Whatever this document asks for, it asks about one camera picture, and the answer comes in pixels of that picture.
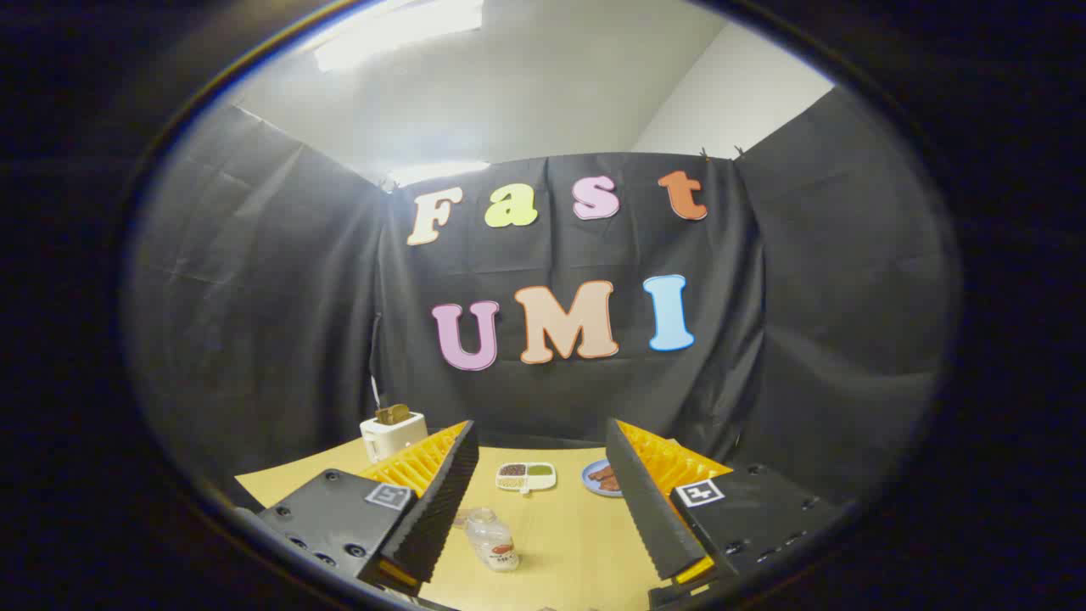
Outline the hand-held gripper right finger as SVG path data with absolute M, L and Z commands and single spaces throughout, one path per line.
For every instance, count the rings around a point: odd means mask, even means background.
M 780 580 L 834 533 L 838 504 L 761 463 L 727 467 L 620 420 L 606 457 L 659 580 L 654 608 L 737 599 Z

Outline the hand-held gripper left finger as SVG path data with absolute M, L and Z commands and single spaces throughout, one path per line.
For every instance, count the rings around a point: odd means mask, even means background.
M 255 524 L 339 580 L 415 595 L 432 580 L 478 460 L 476 424 L 464 421 L 361 474 L 327 468 Z

